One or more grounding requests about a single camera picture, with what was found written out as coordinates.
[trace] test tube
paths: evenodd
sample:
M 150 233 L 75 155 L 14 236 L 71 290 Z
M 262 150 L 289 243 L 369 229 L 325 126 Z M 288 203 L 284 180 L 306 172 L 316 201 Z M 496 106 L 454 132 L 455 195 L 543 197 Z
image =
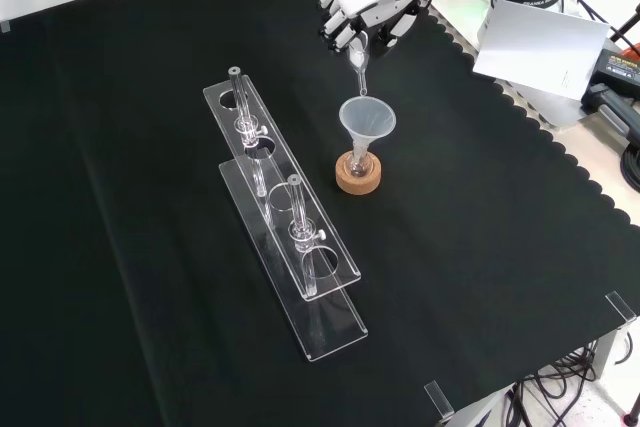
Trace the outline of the test tube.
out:
M 242 80 L 240 67 L 231 67 L 229 69 L 229 80 L 231 80 L 233 97 L 236 101 L 236 107 L 238 108 L 236 126 L 242 136 L 242 143 L 245 146 L 255 145 L 258 141 L 258 134 L 256 132 L 258 125 L 257 121 L 254 121 L 249 112 L 249 102 L 247 102 L 247 93 L 244 89 L 244 81 Z
M 291 208 L 293 210 L 294 228 L 301 238 L 306 237 L 309 230 L 307 224 L 307 211 L 305 209 L 304 194 L 302 191 L 302 179 L 298 174 L 290 175 L 287 179 L 291 187 Z

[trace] clear acrylic stand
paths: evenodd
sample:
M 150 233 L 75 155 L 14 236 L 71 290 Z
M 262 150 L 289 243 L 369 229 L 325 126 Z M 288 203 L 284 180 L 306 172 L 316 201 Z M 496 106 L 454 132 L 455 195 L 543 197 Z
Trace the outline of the clear acrylic stand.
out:
M 240 69 L 204 95 L 234 156 L 220 165 L 308 360 L 367 336 L 344 288 L 360 271 Z

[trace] hole in rack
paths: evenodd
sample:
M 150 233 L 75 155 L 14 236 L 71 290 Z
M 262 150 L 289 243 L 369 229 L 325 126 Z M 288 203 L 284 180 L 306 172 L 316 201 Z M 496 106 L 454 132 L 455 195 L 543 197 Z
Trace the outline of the hole in rack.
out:
M 291 193 L 289 185 L 286 182 L 276 185 L 269 192 L 269 203 L 271 208 L 278 212 L 287 212 L 291 210 Z
M 236 99 L 233 97 L 233 90 L 227 90 L 220 96 L 220 105 L 227 110 L 236 110 Z
M 302 256 L 302 267 L 308 277 L 323 279 L 336 273 L 338 254 L 331 247 L 316 245 Z
M 253 160 L 268 159 L 276 151 L 276 144 L 270 137 L 258 137 L 254 147 L 245 147 L 244 153 Z

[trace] table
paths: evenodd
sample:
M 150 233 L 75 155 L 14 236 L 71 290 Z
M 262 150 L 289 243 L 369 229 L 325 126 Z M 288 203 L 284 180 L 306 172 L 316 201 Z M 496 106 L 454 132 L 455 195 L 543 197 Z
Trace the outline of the table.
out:
M 83 0 L 12 22 L 13 42 L 40 41 L 33 91 L 62 106 L 52 132 L 81 159 L 167 425 L 429 425 L 425 384 L 461 410 L 620 326 L 609 292 L 638 310 L 638 229 L 426 16 L 370 68 L 398 116 L 375 149 L 383 185 L 340 193 L 336 112 L 356 84 L 314 1 Z M 217 171 L 229 153 L 201 91 L 231 65 L 363 273 L 369 337 L 316 364 Z

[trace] glass test tube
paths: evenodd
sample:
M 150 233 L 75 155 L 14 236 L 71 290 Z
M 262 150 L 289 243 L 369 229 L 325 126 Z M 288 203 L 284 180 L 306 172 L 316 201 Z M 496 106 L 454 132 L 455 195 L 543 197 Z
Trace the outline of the glass test tube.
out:
M 229 80 L 231 80 L 233 97 L 238 108 L 237 127 L 242 136 L 242 143 L 245 146 L 255 145 L 258 142 L 257 121 L 252 119 L 249 112 L 249 102 L 247 101 L 247 93 L 244 89 L 240 67 L 231 67 L 229 69 Z

